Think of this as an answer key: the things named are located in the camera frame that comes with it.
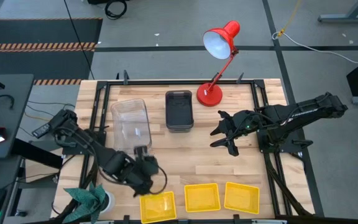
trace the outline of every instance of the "black floor mat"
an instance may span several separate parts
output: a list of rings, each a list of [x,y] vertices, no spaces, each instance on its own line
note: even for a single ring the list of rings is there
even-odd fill
[[[73,22],[91,63],[102,19]],[[17,73],[32,73],[36,80],[88,79],[88,64],[70,20],[0,20],[0,74]]]

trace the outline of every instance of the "lamp base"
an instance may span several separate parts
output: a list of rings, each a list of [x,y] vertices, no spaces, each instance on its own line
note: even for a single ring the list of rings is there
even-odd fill
[[[197,90],[197,100],[204,106],[216,106],[221,102],[223,97],[222,89],[218,85],[213,86],[212,90],[207,91],[210,85],[210,83],[204,83]]]

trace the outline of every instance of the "yellow tray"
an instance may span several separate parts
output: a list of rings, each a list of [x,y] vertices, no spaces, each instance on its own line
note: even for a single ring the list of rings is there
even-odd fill
[[[208,212],[221,209],[217,184],[185,186],[186,212]]]
[[[226,182],[224,207],[231,210],[259,214],[259,188]]]
[[[139,198],[142,223],[162,222],[177,218],[173,192],[146,195]]]

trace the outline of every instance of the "wooden table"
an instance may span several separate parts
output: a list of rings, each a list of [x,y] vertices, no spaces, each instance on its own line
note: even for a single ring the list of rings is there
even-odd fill
[[[81,128],[89,128],[97,81],[82,81],[78,93],[75,112]],[[285,96],[280,79],[265,79],[270,105],[285,105]],[[223,138],[223,134],[210,136],[210,132],[221,119],[218,110],[234,114],[240,110],[253,110],[250,85],[220,85],[223,90],[222,102],[212,108],[202,106],[196,99],[198,85],[119,85],[112,86],[109,94],[108,110],[113,103],[122,100],[142,98],[145,101],[152,133],[152,153],[159,165],[168,175],[165,191],[173,191],[178,219],[232,219],[234,214],[240,218],[273,218],[272,201],[263,155],[259,152],[256,134],[236,140],[240,155],[230,156],[225,147],[212,148],[211,142]],[[165,93],[168,90],[190,90],[193,92],[194,127],[189,133],[170,133],[165,125]],[[99,105],[103,104],[104,93]],[[99,124],[101,110],[98,110],[96,124]],[[113,147],[114,133],[112,114],[107,113],[106,146]],[[303,170],[303,164],[289,154],[282,154],[282,164],[288,188],[298,201],[313,213],[310,192]],[[77,187],[80,179],[83,156],[76,156],[60,173],[55,196],[55,209],[61,212],[71,200],[63,188]],[[153,191],[162,188],[164,177],[161,173],[153,177]],[[237,212],[224,208],[226,182],[237,182],[260,188],[260,213],[258,215]],[[98,177],[98,183],[116,197],[116,206],[101,220],[122,220],[130,215],[131,220],[140,220],[139,198],[133,198],[134,191],[125,186],[114,185]],[[187,184],[218,183],[221,209],[216,212],[187,213],[185,210],[184,186]],[[282,194],[277,187],[280,210],[284,213]]]

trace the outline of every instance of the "lamp arm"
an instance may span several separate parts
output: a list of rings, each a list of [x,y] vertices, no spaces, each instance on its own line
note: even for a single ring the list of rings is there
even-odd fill
[[[227,66],[230,65],[231,61],[233,61],[234,56],[236,56],[239,53],[239,51],[234,47],[233,52],[230,54],[230,59],[227,61],[227,63],[224,65],[222,70],[219,72],[219,74],[214,78],[213,82],[209,85],[207,91],[211,91],[215,86],[216,82],[222,77],[223,72],[227,69]]]

